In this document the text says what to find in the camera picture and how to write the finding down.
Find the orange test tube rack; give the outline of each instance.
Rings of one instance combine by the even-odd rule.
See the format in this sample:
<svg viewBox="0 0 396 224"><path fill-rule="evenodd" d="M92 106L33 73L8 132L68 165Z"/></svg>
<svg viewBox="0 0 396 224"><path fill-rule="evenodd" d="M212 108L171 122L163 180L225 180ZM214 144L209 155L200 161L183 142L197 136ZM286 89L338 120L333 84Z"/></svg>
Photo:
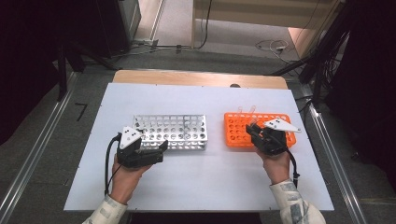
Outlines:
<svg viewBox="0 0 396 224"><path fill-rule="evenodd" d="M246 132L246 125L249 125L255 120L257 125L263 128L264 122L271 119L283 119L290 123L289 116L285 114L225 113L224 128L226 145L228 147L253 147L250 141L250 135ZM286 132L286 140L288 148L291 148L296 143L294 133Z"/></svg>

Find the black cable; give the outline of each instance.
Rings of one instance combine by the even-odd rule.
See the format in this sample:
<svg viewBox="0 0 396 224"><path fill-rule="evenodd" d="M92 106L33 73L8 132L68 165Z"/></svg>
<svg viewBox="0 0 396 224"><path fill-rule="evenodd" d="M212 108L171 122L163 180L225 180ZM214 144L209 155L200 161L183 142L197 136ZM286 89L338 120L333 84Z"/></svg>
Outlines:
<svg viewBox="0 0 396 224"><path fill-rule="evenodd" d="M288 64L294 63L294 62L297 62L297 61L289 61L288 63L285 63L285 66L284 66L284 67L286 67L286 66L288 66ZM292 70L295 72L295 74L296 74L297 76L299 76L300 73L296 71L296 68L293 68ZM290 72L288 72L288 74L289 74L291 77L295 77L295 75L291 74Z"/></svg>
<svg viewBox="0 0 396 224"><path fill-rule="evenodd" d="M113 146L114 142L121 140L121 136L122 136L122 133L119 133L119 134L117 134L117 136L113 137L113 139L111 139L111 141L107 147L106 164L105 164L105 196L108 194L108 184L107 184L108 181L107 180L108 180L108 159L110 157L110 149Z"/></svg>
<svg viewBox="0 0 396 224"><path fill-rule="evenodd" d="M311 17L309 18L309 21L306 23L305 27L300 31L300 33L297 35L297 39L296 39L296 44L298 42L298 39L300 38L301 32L309 25L309 23L311 23L312 18L314 17L315 12L317 11L318 5L319 5L320 0L317 1L317 5L315 6L314 11L312 12Z"/></svg>
<svg viewBox="0 0 396 224"><path fill-rule="evenodd" d="M106 183L106 190L107 190L107 193L108 193L108 188L110 187L111 180L113 179L113 176L114 176L114 175L116 174L116 172L121 168L121 166L122 166L122 164L120 164L120 166L117 167L116 171L114 171L114 173L111 175L110 180L108 180L108 182Z"/></svg>
<svg viewBox="0 0 396 224"><path fill-rule="evenodd" d="M334 7L335 7L335 6L337 6L337 4L333 4L333 5L332 5L332 9L330 9L330 11L329 11L329 13L327 14L326 18L324 19L324 21L326 21L327 19L329 19L329 17L330 17L330 15L332 14L332 11L334 10ZM318 36L317 47L318 47L318 45L319 45L320 37L321 37L321 35L323 34L323 32L324 32L324 30L322 30L322 31L320 32L320 35Z"/></svg>
<svg viewBox="0 0 396 224"><path fill-rule="evenodd" d="M254 46L256 47L256 49L259 49L259 50L262 50L262 51L271 51L271 52L275 53L271 49L262 49L262 46L260 45L260 43L265 43L265 42L270 42L270 46L268 48L271 47L271 43L279 43L279 42L286 43L286 45L278 46L278 47L284 47L284 48L286 48L289 45L288 41L282 40L282 39L278 39L278 40L273 40L273 39L265 40L264 39L264 40L261 40L261 41L257 42Z"/></svg>
<svg viewBox="0 0 396 224"><path fill-rule="evenodd" d="M313 97L313 95L302 96L302 97L299 97L299 98L295 98L294 101L299 101L299 100L308 99L308 98L312 98L312 97Z"/></svg>
<svg viewBox="0 0 396 224"><path fill-rule="evenodd" d="M288 148L286 145L284 145L284 144L282 144L281 142L279 142L279 140L277 140L277 139L276 139L275 137L273 137L271 134L268 133L267 135L265 135L265 137L270 137L271 139L275 140L280 146L283 146L283 147L286 149L286 151L289 153L291 163L293 164L293 183L294 183L294 186L297 188L298 177L299 177L300 175L297 173L297 162L296 162L296 160L294 159L293 154L291 154L289 148Z"/></svg>
<svg viewBox="0 0 396 224"><path fill-rule="evenodd" d="M307 101L304 105L303 108L301 108L298 112L301 113L301 111L305 110L306 108L308 108L310 105L312 104L312 99L310 99L309 101Z"/></svg>
<svg viewBox="0 0 396 224"><path fill-rule="evenodd" d="M155 47L159 47L159 48L179 48L179 49L201 49L201 48L205 45L206 40L207 40L207 25L209 24L209 15L210 15L210 10L211 10L211 8L212 8L212 1L213 1L213 0L210 0L210 2L209 2L209 8L208 8L208 10L207 10L207 15L206 15L205 39L204 39L204 42L201 44L200 47L198 47L198 48L192 48L191 46L185 46L185 45L175 45L175 46L157 45L157 46L155 46Z"/></svg>
<svg viewBox="0 0 396 224"><path fill-rule="evenodd" d="M328 59L321 63L321 66L323 66L324 68L323 71L319 73L320 75L324 76L321 84L323 88L326 89L327 91L332 89L331 82L335 75L334 70L336 68L336 61L338 61L336 60L336 55L348 37L349 37L349 32L342 33L341 38L337 41L337 43L330 51Z"/></svg>
<svg viewBox="0 0 396 224"><path fill-rule="evenodd" d="M298 173L297 173L297 162L296 162L296 160L294 159L294 156L293 156L293 154L291 154L291 152L290 152L290 150L286 147L286 151L289 153L289 156L290 156L290 160L291 160L291 163L293 163L293 183L294 183L294 185L296 186L296 188L297 188L297 185L298 185L298 177L300 176Z"/></svg>

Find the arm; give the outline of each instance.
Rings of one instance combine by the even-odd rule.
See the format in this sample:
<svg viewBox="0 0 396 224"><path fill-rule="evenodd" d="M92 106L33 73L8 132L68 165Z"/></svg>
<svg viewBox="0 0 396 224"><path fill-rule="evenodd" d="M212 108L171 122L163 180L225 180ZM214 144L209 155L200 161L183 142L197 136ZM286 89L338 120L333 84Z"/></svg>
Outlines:
<svg viewBox="0 0 396 224"><path fill-rule="evenodd" d="M304 201L300 192L290 180L290 157L287 152L269 157L259 150L257 154L262 158L263 167L271 179L271 191L280 209L283 223L326 223L319 210L307 201Z"/></svg>
<svg viewBox="0 0 396 224"><path fill-rule="evenodd" d="M120 167L117 156L114 157L112 173ZM85 220L83 224L117 224L125 213L128 201L132 198L134 189L140 177L150 166L139 169L127 169L123 166L113 176L113 188L106 195L101 205Z"/></svg>

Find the black curtain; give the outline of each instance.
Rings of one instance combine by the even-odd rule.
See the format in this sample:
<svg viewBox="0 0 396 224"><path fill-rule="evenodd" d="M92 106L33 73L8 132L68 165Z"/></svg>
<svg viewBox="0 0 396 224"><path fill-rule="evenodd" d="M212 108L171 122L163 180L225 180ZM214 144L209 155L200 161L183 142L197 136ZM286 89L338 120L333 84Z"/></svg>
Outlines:
<svg viewBox="0 0 396 224"><path fill-rule="evenodd" d="M0 145L58 82L53 26L42 1L0 3Z"/></svg>
<svg viewBox="0 0 396 224"><path fill-rule="evenodd" d="M357 1L358 19L326 97L365 161L396 189L396 2Z"/></svg>

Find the tabletop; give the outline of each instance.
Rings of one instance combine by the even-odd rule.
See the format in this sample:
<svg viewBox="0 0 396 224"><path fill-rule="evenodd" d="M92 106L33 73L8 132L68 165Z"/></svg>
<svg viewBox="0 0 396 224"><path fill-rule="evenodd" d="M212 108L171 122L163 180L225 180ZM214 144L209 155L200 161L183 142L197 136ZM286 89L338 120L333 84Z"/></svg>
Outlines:
<svg viewBox="0 0 396 224"><path fill-rule="evenodd" d="M231 84L242 88L229 88ZM239 106L249 110L252 105L258 112L287 114L291 123L302 129L290 148L301 174L299 191L318 209L333 210L298 108L282 77L152 70L119 71L108 84L64 210L91 211L103 200L106 146L123 126L132 124L134 115L142 114L203 114L208 141L204 151L166 151L163 162L151 167L140 180L128 210L277 209L268 188L270 180L254 150L225 145L224 113Z"/></svg>

